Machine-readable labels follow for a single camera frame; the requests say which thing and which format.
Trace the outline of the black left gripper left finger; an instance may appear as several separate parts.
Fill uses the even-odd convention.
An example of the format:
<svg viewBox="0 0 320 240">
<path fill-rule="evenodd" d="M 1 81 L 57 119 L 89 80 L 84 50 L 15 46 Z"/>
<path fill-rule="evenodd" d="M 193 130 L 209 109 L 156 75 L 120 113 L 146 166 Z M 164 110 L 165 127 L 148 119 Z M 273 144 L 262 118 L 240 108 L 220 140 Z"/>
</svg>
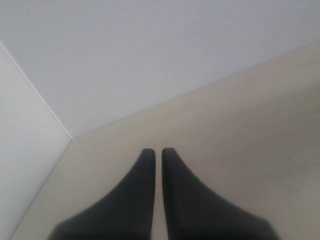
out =
<svg viewBox="0 0 320 240">
<path fill-rule="evenodd" d="M 59 223 L 50 240 L 149 240 L 155 203 L 156 154 L 145 148 L 125 177 L 97 203 Z"/>
</svg>

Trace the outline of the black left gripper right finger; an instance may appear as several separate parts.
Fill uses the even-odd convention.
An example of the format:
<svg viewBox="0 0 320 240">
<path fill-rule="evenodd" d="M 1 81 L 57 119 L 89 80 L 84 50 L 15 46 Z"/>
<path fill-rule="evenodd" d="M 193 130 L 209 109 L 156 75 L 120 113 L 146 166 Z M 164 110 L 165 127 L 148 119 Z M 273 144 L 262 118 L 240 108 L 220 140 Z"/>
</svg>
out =
<svg viewBox="0 0 320 240">
<path fill-rule="evenodd" d="M 164 148 L 161 158 L 168 239 L 279 239 L 267 220 L 233 205 L 203 184 L 174 148 Z"/>
</svg>

